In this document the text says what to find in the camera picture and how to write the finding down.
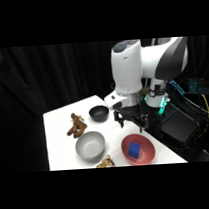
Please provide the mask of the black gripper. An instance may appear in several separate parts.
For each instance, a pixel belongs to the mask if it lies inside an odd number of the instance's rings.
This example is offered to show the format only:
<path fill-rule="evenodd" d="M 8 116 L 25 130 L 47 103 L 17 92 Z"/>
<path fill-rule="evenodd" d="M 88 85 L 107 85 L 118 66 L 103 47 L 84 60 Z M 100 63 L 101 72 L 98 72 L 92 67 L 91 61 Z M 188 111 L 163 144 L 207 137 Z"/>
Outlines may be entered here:
<path fill-rule="evenodd" d="M 139 124 L 139 132 L 141 133 L 145 127 L 143 124 L 148 124 L 149 119 L 147 114 L 142 114 L 140 106 L 137 104 L 133 107 L 122 107 L 114 111 L 114 120 L 119 122 L 121 129 L 124 127 L 124 121 L 131 121 L 134 124 Z"/>

